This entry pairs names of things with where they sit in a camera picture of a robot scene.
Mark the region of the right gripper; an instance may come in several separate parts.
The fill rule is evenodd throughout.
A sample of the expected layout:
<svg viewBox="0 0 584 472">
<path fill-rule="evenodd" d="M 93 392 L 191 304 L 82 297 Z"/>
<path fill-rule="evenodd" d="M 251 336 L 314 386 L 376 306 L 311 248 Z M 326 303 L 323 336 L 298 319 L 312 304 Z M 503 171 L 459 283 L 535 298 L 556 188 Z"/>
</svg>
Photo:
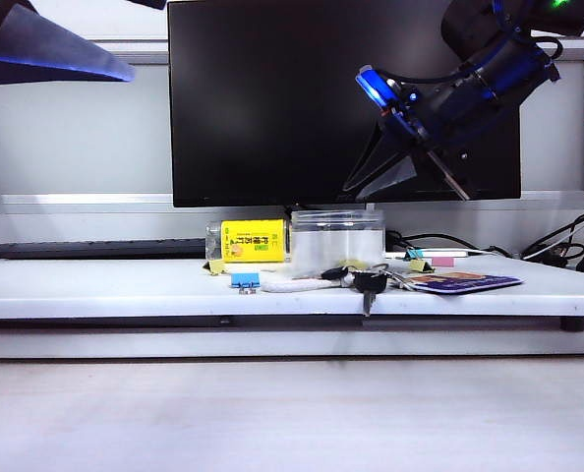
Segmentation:
<svg viewBox="0 0 584 472">
<path fill-rule="evenodd" d="M 344 192 L 360 190 L 372 198 L 415 178 L 412 157 L 427 157 L 445 183 L 462 200 L 472 195 L 458 183 L 440 152 L 469 140 L 496 115 L 496 93 L 478 70 L 439 79 L 408 79 L 378 71 L 380 128 L 373 130 L 361 157 L 343 184 Z M 396 154 L 394 141 L 406 153 Z"/>
</svg>

